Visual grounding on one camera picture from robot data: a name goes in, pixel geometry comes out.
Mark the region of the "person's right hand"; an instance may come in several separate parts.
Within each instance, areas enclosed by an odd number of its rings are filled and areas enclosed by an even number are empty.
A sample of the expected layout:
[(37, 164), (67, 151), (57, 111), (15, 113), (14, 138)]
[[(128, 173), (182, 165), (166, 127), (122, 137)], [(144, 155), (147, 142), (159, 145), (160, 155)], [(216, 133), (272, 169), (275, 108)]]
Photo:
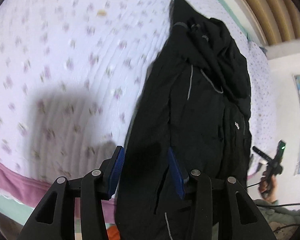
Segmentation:
[(267, 181), (266, 177), (262, 177), (258, 186), (259, 193), (263, 200), (269, 203), (274, 203), (277, 201), (277, 179), (274, 175)]

